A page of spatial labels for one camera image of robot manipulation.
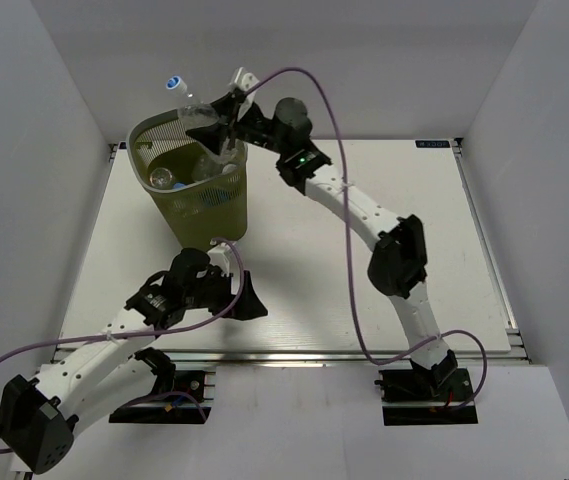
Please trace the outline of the white label clear bottle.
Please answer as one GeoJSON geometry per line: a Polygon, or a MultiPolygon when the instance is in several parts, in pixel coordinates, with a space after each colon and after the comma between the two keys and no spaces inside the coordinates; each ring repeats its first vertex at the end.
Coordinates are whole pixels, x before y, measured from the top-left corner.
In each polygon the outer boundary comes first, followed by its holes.
{"type": "Polygon", "coordinates": [[[237,165],[232,162],[219,164],[210,157],[202,155],[195,162],[191,177],[194,182],[201,182],[220,175],[232,173],[236,169],[237,165]]]}

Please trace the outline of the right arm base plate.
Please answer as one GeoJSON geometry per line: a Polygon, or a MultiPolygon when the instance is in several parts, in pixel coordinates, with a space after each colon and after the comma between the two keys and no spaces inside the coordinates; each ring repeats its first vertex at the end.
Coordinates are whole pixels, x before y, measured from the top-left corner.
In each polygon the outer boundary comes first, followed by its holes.
{"type": "Polygon", "coordinates": [[[412,370],[380,370],[375,381],[382,399],[383,424],[395,426],[474,425],[473,402],[461,404],[473,393],[467,369],[458,369],[434,392],[418,383],[412,370]]]}

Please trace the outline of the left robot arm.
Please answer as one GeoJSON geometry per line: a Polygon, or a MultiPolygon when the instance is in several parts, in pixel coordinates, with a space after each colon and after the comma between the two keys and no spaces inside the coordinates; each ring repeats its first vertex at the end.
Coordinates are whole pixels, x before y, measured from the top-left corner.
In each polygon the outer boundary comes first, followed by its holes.
{"type": "Polygon", "coordinates": [[[152,401],[199,407],[201,393],[179,377],[169,357],[153,347],[184,332],[190,310],[211,320],[253,320],[267,315],[235,245],[220,240],[209,251],[184,248],[167,270],[151,275],[96,335],[34,377],[14,377],[0,401],[0,439],[35,474],[69,453],[88,427],[121,407],[152,401]]]}

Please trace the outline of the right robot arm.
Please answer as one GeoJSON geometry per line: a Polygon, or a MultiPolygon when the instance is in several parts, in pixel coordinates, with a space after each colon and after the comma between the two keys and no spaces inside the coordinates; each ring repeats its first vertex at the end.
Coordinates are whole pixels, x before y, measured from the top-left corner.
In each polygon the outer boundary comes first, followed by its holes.
{"type": "Polygon", "coordinates": [[[283,181],[338,216],[348,233],[356,233],[371,252],[367,276],[394,306],[410,348],[417,390],[436,399],[452,385],[455,354],[441,337],[430,307],[424,227],[415,215],[400,217],[373,201],[345,179],[344,168],[312,141],[305,104],[280,100],[272,117],[240,90],[207,106],[208,117],[187,126],[187,135],[216,156],[237,142],[277,154],[283,181]]]}

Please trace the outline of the slim clear plastic bottle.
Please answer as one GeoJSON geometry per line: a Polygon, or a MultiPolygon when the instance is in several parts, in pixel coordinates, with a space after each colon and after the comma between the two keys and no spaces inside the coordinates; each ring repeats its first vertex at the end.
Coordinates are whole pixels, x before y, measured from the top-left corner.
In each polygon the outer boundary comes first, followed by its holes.
{"type": "Polygon", "coordinates": [[[170,169],[157,167],[151,171],[149,182],[153,188],[158,190],[172,190],[176,184],[176,179],[170,169]]]}

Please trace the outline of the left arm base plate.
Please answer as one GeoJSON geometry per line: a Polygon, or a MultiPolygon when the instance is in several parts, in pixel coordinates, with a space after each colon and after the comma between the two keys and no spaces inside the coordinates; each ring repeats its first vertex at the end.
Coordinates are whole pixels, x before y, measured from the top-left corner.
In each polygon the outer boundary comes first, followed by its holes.
{"type": "Polygon", "coordinates": [[[154,388],[140,400],[130,401],[109,417],[111,424],[204,425],[214,400],[215,371],[175,372],[172,388],[154,388]]]}

